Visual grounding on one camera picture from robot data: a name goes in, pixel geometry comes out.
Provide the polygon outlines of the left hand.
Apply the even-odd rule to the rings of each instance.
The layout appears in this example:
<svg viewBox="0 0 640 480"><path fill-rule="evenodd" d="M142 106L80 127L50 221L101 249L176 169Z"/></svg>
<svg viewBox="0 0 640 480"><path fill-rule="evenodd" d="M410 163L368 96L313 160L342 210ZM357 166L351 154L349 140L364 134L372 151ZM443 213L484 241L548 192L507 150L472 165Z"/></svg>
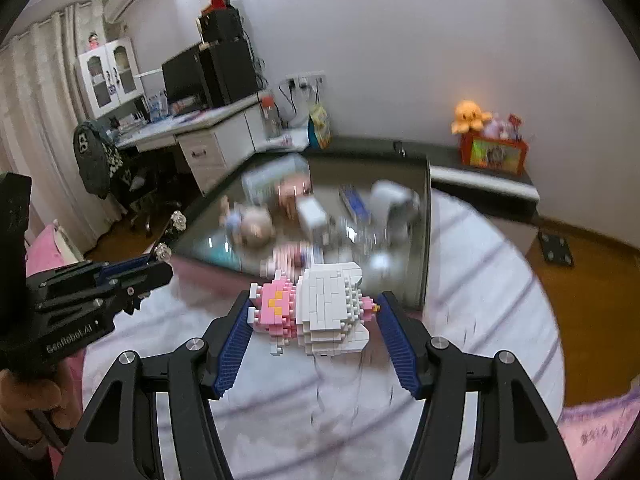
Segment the left hand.
<svg viewBox="0 0 640 480"><path fill-rule="evenodd" d="M52 422L72 429L79 422L81 406L66 361L58 363L52 379L21 382L9 370L1 372L1 425L21 444L36 444L42 431L29 412L51 412Z"/></svg>

